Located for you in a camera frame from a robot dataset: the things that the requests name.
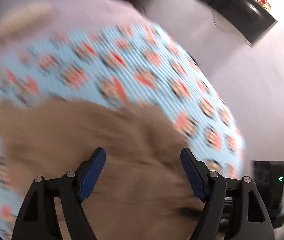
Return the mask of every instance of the black device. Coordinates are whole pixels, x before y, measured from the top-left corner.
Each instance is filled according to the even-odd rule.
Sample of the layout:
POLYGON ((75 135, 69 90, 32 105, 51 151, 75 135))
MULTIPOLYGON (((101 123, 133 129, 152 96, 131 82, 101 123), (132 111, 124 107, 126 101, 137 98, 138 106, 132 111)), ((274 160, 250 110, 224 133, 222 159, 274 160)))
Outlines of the black device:
POLYGON ((253 161, 254 181, 270 217, 282 209, 284 162, 253 161))
POLYGON ((226 18, 252 46, 277 20, 255 0, 200 0, 226 18))
MULTIPOLYGON (((189 148, 184 148, 180 157, 195 196, 206 203, 190 240, 215 239, 226 197, 233 200, 225 240, 275 239, 266 207, 250 177, 228 179, 209 171, 189 148)), ((36 177, 21 206, 12 240, 62 240, 54 197, 61 198, 72 240, 96 240, 81 202, 90 196, 105 161, 105 151, 97 148, 76 171, 58 179, 36 177)))

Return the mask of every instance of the beige cushion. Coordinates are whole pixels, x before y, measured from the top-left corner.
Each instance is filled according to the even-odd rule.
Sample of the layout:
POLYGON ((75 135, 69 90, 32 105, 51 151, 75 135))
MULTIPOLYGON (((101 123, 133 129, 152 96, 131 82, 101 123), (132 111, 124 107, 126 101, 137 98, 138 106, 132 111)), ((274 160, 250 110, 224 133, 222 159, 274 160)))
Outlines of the beige cushion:
POLYGON ((18 35, 53 15, 49 2, 37 1, 9 10, 0 19, 0 40, 18 35))

